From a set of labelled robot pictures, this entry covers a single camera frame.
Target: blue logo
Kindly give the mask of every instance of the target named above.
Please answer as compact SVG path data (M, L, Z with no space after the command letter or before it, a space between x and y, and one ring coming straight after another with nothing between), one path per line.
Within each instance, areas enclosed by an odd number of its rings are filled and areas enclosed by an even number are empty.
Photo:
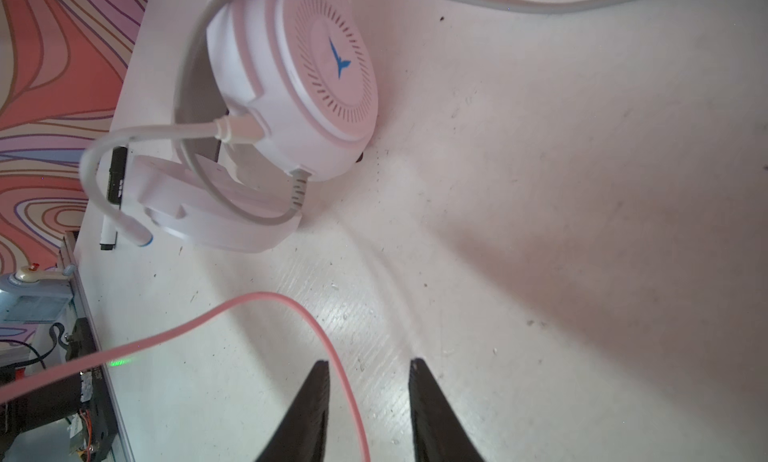
M336 52L336 47L333 46L333 41L331 40L331 37L328 37L328 41L331 42L331 50L333 51L333 58L336 59L336 66L339 67L339 78L341 78L341 71L344 68L347 68L352 63L352 60L341 60L341 57Z

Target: pink cable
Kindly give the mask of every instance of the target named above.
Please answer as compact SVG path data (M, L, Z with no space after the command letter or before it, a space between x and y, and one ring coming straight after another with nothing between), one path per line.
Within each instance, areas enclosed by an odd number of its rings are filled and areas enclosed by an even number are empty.
M187 323L182 323L176 328L172 328L163 333L158 333L152 337L147 337L133 343L126 343L120 345L120 347L111 348L108 351L95 352L93 354L86 355L85 357L76 358L73 361L69 361L66 364L57 365L49 368L46 371L42 371L39 374L35 374L29 378L23 378L22 380L16 380L10 384L5 384L0 387L0 404L4 404L9 400L13 400L17 397L21 397L24 394L28 394L33 390L37 390L45 385L51 384L56 380L62 380L70 375L77 374L78 372L86 371L89 368L96 367L98 365L106 364L109 361L126 357L127 355L134 354L144 349L154 347L163 342L167 342L172 338L176 338L183 335L195 328L198 328L203 323L208 322L210 319L216 317L219 313L230 310L232 307L241 305L242 303L259 300L274 300L293 308L294 311L299 312L302 319L308 323L312 330L320 338L322 346L328 352L328 356L331 359L331 365L336 369L336 373L341 380L344 394L346 395L346 401L350 405L350 412L352 412L352 418L355 420L355 429L357 429L357 439L360 442L360 454L362 455L363 462L370 462L371 454L368 448L368 439L366 437L366 429L362 425L362 417L360 417L360 410L357 408L357 402L355 396L352 393L352 387L350 386L349 379L346 378L346 372L341 365L339 354L336 353L336 349L333 348L331 340L326 333L322 330L322 327L309 313L301 303L293 300L293 298L286 297L285 295L275 294L273 292L252 292L250 294L240 295L239 297L232 298L221 305L210 309L208 312L203 313L199 317L196 317Z

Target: vented grille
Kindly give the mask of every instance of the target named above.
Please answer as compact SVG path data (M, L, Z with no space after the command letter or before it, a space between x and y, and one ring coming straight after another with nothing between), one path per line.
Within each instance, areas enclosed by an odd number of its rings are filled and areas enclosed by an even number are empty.
M341 102L326 87L312 62L309 30L315 17L324 17L336 25L343 34L343 42L339 39L337 42L350 44L355 54L355 62L360 65L362 74L362 98L355 105ZM296 47L300 57L300 63L296 63L296 67L302 75L306 76L305 80L309 83L307 88L316 94L322 111L329 115L329 118L336 117L348 124L363 122L373 106L372 70L353 25L348 23L344 15L327 0L302 0L296 7L293 23Z

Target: black cable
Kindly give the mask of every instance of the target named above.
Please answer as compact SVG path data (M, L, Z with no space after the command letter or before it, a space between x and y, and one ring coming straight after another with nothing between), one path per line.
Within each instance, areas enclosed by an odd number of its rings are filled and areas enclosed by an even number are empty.
M58 322L54 323L48 329L48 335L51 336L51 341L53 342L53 347L51 347L51 350L49 350L48 352L45 352L43 355L41 355L40 352L38 352L29 343L22 342L22 341L15 341L15 340L12 340L12 339L5 339L5 338L4 339L0 339L0 342L19 343L21 345L24 345L25 347L29 348L29 350L31 350L34 353L34 355L35 355L35 358L33 358L30 361L23 361L23 362L16 362L14 364L8 364L8 365L5 365L2 368L14 368L14 369L15 368L22 368L22 367L27 367L29 365L33 365L33 364L36 364L37 362L40 362L40 364L43 366L43 369L46 369L47 367L45 367L45 362L43 360L48 355L53 353L53 351L57 347L57 345L61 346L63 348L67 347L67 344L64 343L64 341L62 340L62 338L64 336L64 325L62 325L61 323L58 323Z
M47 368L47 367L45 367L45 362L43 361L43 356L40 354L40 352L38 352L38 349L34 348L29 343L22 342L22 341L15 341L12 338L0 338L0 342L18 343L19 345L24 345L26 348L31 350L37 356L37 358L33 358L31 361L28 361L28 362L16 362L15 364L5 365L5 367L3 367L3 368L26 367L27 365L36 364L37 362L40 362L40 364L43 366L43 368Z

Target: table surface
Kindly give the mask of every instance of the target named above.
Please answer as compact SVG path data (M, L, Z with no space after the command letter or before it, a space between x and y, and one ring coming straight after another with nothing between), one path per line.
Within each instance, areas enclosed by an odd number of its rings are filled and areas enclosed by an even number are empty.
M113 128L170 121L205 3L149 0ZM413 460L414 357L488 462L765 460L768 0L352 5L379 82L365 158L311 185L299 231L259 255L159 231L102 252L89 208L102 344L278 291L336 344L374 460ZM136 460L252 460L324 357L276 303L136 355L111 369ZM357 451L332 376L326 460Z

